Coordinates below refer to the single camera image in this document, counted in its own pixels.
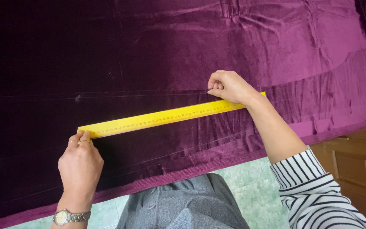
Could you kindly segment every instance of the yellow ruler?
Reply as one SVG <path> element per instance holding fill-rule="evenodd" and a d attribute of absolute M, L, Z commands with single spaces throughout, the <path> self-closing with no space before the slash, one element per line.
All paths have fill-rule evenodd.
<path fill-rule="evenodd" d="M 208 115 L 219 114 L 227 111 L 238 110 L 245 106 L 219 100 L 209 103 L 201 103 L 160 112 L 142 114 L 134 117 L 117 119 L 102 123 L 79 127 L 80 130 L 89 130 L 91 138 L 100 138 L 114 134 L 126 133 L 134 130 L 160 126 L 168 123 L 195 119 Z"/>

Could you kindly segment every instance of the woman's left hand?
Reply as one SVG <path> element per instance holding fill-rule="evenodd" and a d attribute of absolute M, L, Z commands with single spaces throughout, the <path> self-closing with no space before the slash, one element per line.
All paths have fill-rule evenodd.
<path fill-rule="evenodd" d="M 77 201 L 92 201 L 104 160 L 90 140 L 90 132 L 77 130 L 58 160 L 64 196 Z"/>

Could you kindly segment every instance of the purple velvet fabric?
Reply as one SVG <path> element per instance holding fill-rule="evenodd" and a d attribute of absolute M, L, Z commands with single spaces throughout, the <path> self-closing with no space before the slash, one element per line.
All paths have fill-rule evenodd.
<path fill-rule="evenodd" d="M 306 144 L 366 128 L 358 3 L 0 2 L 0 228 L 53 214 L 78 126 L 216 100 L 217 69 L 266 91 Z M 96 202 L 266 156 L 246 110 L 94 144 Z"/>

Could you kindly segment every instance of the button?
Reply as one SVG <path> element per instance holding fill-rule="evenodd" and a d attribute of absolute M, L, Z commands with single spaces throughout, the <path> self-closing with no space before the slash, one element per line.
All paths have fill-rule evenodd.
<path fill-rule="evenodd" d="M 146 209 L 152 209 L 152 208 L 154 208 L 156 206 L 156 202 L 152 202 L 152 203 L 150 203 L 149 205 L 148 205 L 148 207 L 146 208 Z"/>

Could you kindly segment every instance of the person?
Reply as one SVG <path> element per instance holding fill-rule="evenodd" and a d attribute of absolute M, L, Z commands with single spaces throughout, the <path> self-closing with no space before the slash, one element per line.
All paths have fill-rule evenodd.
<path fill-rule="evenodd" d="M 282 204 L 289 210 L 292 229 L 366 229 L 365 217 L 340 193 L 333 176 L 324 171 L 265 96 L 234 71 L 214 72 L 208 88 L 211 95 L 245 105 L 252 116 L 279 183 Z M 64 191 L 57 212 L 90 211 L 103 163 L 89 132 L 78 130 L 58 161 Z M 52 229 L 86 228 L 88 216 L 84 214 L 81 222 L 53 223 Z M 66 212 L 60 220 L 66 220 Z M 117 228 L 249 227 L 224 179 L 204 174 L 130 195 Z"/>

